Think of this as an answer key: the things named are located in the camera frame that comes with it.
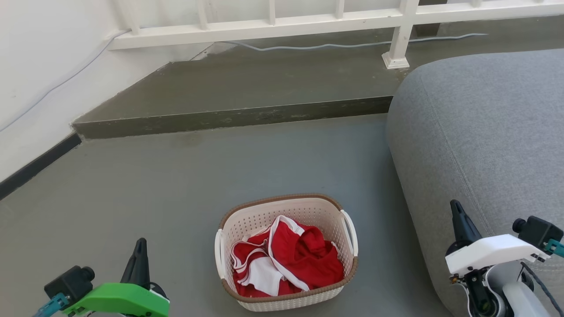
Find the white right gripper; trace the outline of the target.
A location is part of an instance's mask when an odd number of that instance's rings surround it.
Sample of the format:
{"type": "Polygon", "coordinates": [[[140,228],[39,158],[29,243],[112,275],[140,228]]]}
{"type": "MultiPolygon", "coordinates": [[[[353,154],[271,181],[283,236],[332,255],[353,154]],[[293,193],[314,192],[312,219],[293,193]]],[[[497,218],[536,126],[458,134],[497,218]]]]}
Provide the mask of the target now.
{"type": "Polygon", "coordinates": [[[445,260],[451,275],[464,276],[475,269],[522,259],[535,262],[538,258],[550,258],[544,251],[509,234],[482,239],[461,203],[451,200],[450,207],[455,242],[447,249],[445,260]]]}

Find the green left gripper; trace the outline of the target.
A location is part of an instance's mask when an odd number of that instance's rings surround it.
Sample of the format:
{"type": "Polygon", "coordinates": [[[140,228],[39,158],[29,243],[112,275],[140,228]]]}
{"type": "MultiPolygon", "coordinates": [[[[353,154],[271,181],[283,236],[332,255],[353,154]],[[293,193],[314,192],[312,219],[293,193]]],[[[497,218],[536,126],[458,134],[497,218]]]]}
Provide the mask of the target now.
{"type": "Polygon", "coordinates": [[[141,285],[149,285],[148,248],[145,238],[137,240],[121,277],[121,283],[104,283],[87,293],[81,300],[62,310],[71,317],[90,311],[118,313],[136,317],[167,317],[170,301],[140,285],[136,264],[141,257],[141,285]]]}

